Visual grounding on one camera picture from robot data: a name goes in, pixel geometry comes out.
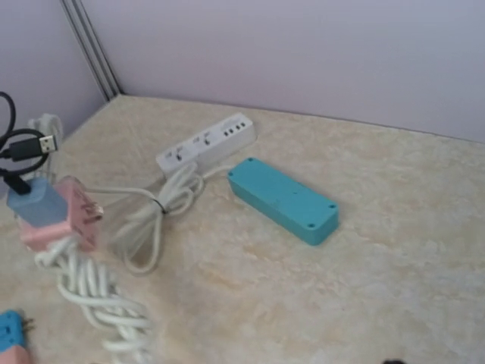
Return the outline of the pink socket block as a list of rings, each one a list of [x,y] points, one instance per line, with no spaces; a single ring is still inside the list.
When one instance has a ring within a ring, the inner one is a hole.
[[[67,217],[46,227],[34,227],[20,221],[21,240],[31,250],[41,252],[56,240],[75,236],[82,251],[93,251],[97,245],[98,222],[103,217],[103,208],[88,196],[84,185],[75,177],[63,177],[54,188],[67,202]]]

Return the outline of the light blue plug adapter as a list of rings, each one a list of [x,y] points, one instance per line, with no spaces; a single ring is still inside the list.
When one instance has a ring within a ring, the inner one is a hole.
[[[7,206],[23,221],[35,228],[57,224],[67,219],[67,201],[48,179],[35,177],[27,184],[30,192],[20,195],[10,189]]]

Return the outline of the pink plug adapter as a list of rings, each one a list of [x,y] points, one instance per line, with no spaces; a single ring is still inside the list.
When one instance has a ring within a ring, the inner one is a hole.
[[[30,364],[28,351],[21,345],[10,346],[0,354],[0,364]]]

